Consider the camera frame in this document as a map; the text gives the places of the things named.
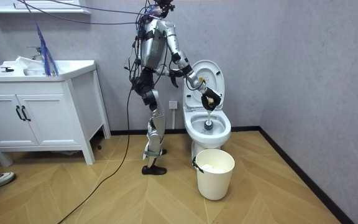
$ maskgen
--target toilet lid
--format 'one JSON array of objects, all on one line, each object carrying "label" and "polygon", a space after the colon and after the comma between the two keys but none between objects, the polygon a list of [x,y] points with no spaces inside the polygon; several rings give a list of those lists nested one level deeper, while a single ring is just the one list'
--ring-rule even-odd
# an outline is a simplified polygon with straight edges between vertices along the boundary
[{"label": "toilet lid", "polygon": [[[193,71],[197,74],[199,79],[205,80],[207,87],[221,95],[221,103],[216,107],[217,110],[221,109],[224,100],[224,78],[221,69],[213,61],[200,60],[193,65]],[[203,107],[201,93],[198,90],[189,90],[185,82],[183,82],[183,97],[188,109]]]}]

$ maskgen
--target cabinet door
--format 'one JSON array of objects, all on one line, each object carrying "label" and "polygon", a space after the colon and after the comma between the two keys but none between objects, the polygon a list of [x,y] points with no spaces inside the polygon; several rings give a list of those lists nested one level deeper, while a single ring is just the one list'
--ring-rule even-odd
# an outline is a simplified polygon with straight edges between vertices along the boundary
[{"label": "cabinet door", "polygon": [[17,95],[40,146],[78,144],[63,94]]},{"label": "cabinet door", "polygon": [[38,146],[20,106],[15,95],[0,95],[0,147]]}]

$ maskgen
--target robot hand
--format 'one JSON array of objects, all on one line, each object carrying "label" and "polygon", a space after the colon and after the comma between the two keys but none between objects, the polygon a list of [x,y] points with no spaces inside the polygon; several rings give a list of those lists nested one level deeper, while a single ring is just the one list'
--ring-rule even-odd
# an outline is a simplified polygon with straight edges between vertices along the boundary
[{"label": "robot hand", "polygon": [[221,97],[212,89],[206,87],[205,92],[201,96],[201,102],[206,110],[213,111],[221,103]]}]

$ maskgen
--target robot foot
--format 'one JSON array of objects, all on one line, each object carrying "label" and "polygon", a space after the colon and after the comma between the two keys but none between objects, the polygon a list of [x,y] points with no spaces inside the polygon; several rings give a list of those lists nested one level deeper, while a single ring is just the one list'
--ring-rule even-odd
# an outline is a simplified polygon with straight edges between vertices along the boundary
[{"label": "robot foot", "polygon": [[142,174],[143,175],[164,175],[167,173],[167,169],[164,167],[158,167],[155,165],[152,165],[150,168],[147,168],[147,166],[143,166],[142,168]]}]

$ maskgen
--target bucket handle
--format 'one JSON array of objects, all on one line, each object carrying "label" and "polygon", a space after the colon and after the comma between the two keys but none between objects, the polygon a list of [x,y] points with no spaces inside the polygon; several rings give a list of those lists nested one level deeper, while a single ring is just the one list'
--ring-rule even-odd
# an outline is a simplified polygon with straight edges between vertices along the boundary
[{"label": "bucket handle", "polygon": [[197,168],[200,172],[204,174],[204,171],[197,165],[196,163],[196,156],[193,158],[193,167]]}]

